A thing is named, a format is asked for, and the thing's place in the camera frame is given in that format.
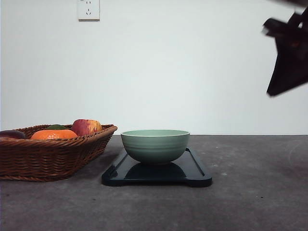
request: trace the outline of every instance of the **bowl rim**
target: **bowl rim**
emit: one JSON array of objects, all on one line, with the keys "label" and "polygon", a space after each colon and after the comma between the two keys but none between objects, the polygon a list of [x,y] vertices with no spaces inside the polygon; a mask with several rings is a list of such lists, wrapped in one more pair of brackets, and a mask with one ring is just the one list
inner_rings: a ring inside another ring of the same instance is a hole
[{"label": "bowl rim", "polygon": [[[179,135],[162,135],[162,136],[138,136],[138,135],[128,135],[125,134],[126,132],[132,132],[132,131],[180,131],[183,132],[183,134],[179,134]],[[121,132],[121,136],[131,136],[131,137],[176,137],[176,136],[187,136],[190,135],[189,131],[184,131],[184,130],[175,130],[175,129],[139,129],[139,130],[130,130],[130,131],[124,131]]]}]

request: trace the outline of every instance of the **concrete surface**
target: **concrete surface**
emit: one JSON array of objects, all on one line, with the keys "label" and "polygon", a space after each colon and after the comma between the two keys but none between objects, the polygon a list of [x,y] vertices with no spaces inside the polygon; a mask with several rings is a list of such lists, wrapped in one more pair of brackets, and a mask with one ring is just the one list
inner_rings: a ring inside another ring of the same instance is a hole
[{"label": "concrete surface", "polygon": [[207,188],[108,187],[119,136],[74,176],[0,181],[1,231],[306,231],[308,136],[191,136]]}]

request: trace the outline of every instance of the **orange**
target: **orange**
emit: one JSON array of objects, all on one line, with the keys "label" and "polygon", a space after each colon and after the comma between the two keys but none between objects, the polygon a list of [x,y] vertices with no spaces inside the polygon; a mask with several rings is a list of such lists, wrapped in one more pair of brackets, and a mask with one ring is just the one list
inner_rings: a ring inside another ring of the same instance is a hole
[{"label": "orange", "polygon": [[77,134],[71,130],[41,130],[35,132],[30,139],[32,140],[50,140],[50,139],[69,139],[75,138]]}]

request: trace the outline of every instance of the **red apple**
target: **red apple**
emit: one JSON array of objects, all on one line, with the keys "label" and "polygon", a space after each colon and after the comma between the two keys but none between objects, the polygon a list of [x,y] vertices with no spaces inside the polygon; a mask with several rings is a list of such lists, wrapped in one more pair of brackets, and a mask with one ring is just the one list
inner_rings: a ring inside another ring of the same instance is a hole
[{"label": "red apple", "polygon": [[0,131],[0,138],[25,139],[26,135],[22,131],[7,130]]},{"label": "red apple", "polygon": [[72,125],[71,130],[78,136],[90,135],[101,131],[102,126],[100,122],[93,119],[78,119]]}]

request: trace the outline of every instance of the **bowl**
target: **bowl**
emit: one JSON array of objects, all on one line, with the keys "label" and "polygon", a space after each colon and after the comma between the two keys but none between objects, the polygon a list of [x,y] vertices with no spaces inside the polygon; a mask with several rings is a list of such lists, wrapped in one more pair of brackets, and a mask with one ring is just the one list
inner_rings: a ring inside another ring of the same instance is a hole
[{"label": "bowl", "polygon": [[166,164],[178,159],[190,133],[181,130],[135,130],[121,133],[128,155],[145,164]]}]

